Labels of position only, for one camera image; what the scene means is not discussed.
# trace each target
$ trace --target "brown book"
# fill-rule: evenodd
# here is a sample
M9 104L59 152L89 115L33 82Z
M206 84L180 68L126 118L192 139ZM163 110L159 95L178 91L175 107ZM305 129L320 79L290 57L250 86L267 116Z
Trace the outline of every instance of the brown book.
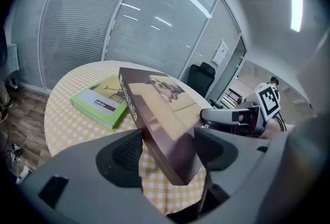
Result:
M202 108L163 73L120 67L119 82L159 168L173 185L189 184L202 165L193 147Z

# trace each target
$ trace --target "black hair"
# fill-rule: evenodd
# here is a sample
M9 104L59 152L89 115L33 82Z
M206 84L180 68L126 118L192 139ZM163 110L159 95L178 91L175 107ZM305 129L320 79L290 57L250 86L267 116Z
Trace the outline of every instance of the black hair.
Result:
M275 76L272 76L272 78L270 78L270 83L276 83L276 85L278 86L278 79Z

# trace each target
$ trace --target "wooden floor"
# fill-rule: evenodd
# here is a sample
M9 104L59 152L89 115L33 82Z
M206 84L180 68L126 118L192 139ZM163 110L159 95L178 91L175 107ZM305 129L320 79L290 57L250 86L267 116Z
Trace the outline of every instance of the wooden floor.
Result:
M8 109L8 118L0 124L1 150L6 145L9 133L9 144L16 143L23 148L18 164L11 162L7 152L6 164L8 169L18 175L24 165L36 170L43 165L51 154L48 150L44 132L44 114L48 97L44 97L24 89L8 88L13 106Z

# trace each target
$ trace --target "green book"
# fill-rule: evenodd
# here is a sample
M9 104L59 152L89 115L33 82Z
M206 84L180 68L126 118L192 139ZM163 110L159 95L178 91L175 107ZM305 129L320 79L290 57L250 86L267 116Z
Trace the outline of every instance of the green book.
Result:
M115 129L127 113L118 76L110 76L70 98L72 105L90 119Z

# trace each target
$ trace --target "yellow and white tablecloth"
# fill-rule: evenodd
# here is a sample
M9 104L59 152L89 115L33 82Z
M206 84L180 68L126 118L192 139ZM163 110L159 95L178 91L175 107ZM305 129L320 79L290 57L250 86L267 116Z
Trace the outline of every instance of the yellow and white tablecloth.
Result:
M119 67L159 72L134 63L100 61L78 67L66 74L54 87L45 111L45 136L52 156L80 142L136 129L130 113L126 115L120 126L113 132L81 114L70 102L70 97L78 92L110 75L118 75ZM179 80L176 80L176 82L202 108L211 108L207 101L189 86ZM142 177L144 195L163 214L169 214L178 212L200 200L206 171L204 167L201 167L189 185L172 185L158 168L146 146L143 145L139 160L139 175Z

